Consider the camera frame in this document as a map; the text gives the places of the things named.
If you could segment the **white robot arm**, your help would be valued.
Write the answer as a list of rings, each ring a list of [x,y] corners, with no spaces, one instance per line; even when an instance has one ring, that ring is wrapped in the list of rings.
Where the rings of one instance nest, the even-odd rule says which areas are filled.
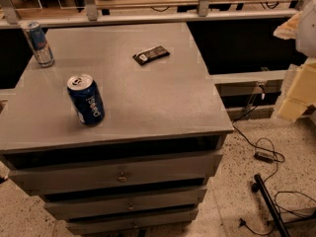
[[[295,122],[316,105],[316,0],[278,26],[274,36],[294,39],[296,50],[307,57],[300,66],[288,67],[273,114],[275,119]]]

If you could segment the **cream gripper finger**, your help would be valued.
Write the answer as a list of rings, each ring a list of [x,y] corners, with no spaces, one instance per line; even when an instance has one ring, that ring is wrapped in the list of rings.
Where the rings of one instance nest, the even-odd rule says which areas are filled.
[[[298,12],[278,26],[274,31],[274,36],[282,40],[295,40],[300,16],[301,12]]]
[[[281,119],[295,121],[316,103],[316,63],[300,66],[277,111]]]

